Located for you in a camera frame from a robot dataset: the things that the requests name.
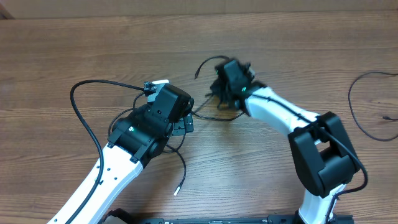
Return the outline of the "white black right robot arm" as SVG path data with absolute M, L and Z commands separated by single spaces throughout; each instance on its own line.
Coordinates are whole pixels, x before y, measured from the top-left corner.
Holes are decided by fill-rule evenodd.
M 218 78 L 210 89 L 221 103 L 261 120 L 287 137 L 296 174 L 305 188 L 302 205 L 289 223 L 353 223 L 351 215 L 335 215 L 346 185 L 363 170 L 340 118 L 319 115 L 281 98 L 255 81 L 250 64 L 228 58 L 215 66 Z

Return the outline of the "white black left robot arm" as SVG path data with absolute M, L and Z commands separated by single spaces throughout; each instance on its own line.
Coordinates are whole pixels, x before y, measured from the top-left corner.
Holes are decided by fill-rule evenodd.
M 168 80 L 146 82 L 139 91 L 147 103 L 111 123 L 105 146 L 75 112 L 94 140 L 99 159 L 51 223 L 98 223 L 123 189 L 161 155 L 176 125 L 194 105 L 188 93 Z

